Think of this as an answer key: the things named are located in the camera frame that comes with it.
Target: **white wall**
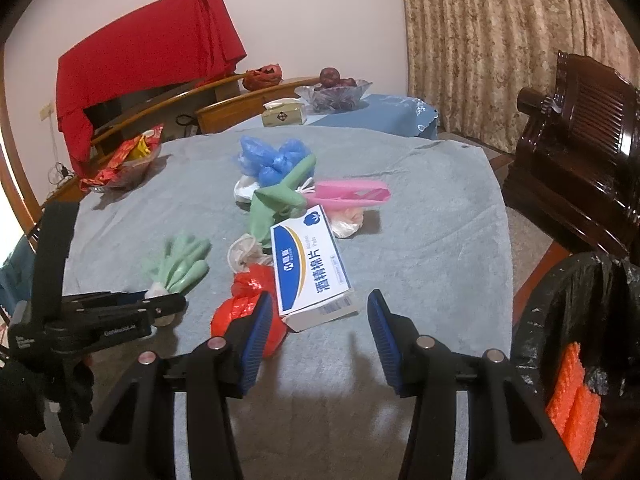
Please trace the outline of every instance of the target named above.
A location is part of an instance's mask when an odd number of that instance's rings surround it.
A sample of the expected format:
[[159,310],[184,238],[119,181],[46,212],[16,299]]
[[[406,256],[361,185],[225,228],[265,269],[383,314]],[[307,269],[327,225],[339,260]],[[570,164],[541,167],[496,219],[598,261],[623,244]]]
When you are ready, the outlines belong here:
[[[9,116],[25,172],[43,201],[52,186],[52,134],[68,165],[62,137],[39,110],[55,101],[58,57],[82,38],[155,0],[34,0],[5,47]],[[402,0],[225,0],[247,51],[240,70],[280,63],[284,77],[335,66],[372,80],[376,92],[406,94]]]

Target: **green rubber glove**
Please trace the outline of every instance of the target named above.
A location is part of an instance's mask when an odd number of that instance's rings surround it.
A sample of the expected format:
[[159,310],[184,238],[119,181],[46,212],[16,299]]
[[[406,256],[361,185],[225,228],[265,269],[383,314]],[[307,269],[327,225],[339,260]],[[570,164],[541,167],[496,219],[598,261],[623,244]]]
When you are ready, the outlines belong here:
[[249,210],[249,234],[263,247],[271,247],[271,226],[289,218],[294,209],[306,209],[306,198],[296,189],[316,165],[316,156],[307,155],[275,186],[254,191]]
[[180,233],[174,239],[164,241],[162,254],[156,262],[148,265],[148,273],[154,284],[173,294],[183,292],[194,285],[209,270],[204,257],[211,243],[198,240],[193,235]]

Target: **barcode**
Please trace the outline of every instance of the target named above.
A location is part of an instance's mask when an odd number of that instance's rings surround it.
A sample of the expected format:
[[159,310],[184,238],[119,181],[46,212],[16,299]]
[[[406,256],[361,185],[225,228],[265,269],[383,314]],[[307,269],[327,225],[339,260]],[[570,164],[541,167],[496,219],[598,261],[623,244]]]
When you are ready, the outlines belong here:
[[341,298],[338,298],[335,301],[332,301],[331,303],[327,303],[326,305],[323,305],[322,307],[320,307],[320,311],[323,314],[331,314],[336,310],[340,310],[341,308],[347,308],[348,306],[351,306],[351,300],[349,299],[348,296],[343,296]]
[[338,277],[338,282],[343,285],[344,284],[344,274],[342,273],[342,266],[340,265],[340,260],[338,256],[335,254],[331,255],[331,263],[334,266],[335,275]]

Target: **trash bin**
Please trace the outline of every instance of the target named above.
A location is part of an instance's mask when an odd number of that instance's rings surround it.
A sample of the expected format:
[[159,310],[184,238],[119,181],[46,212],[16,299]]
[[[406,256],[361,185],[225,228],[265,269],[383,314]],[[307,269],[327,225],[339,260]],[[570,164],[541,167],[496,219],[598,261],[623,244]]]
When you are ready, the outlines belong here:
[[533,290],[511,361],[544,405],[562,352],[580,343],[585,382],[602,396],[586,480],[640,478],[640,267],[610,254],[566,258]]

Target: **alcohol pad box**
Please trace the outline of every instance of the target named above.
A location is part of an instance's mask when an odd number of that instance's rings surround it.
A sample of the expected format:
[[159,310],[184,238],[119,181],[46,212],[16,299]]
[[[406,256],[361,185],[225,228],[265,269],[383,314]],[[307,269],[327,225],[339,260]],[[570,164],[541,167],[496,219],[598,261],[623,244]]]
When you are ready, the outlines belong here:
[[274,225],[271,247],[278,309],[291,329],[299,332],[357,311],[322,206]]

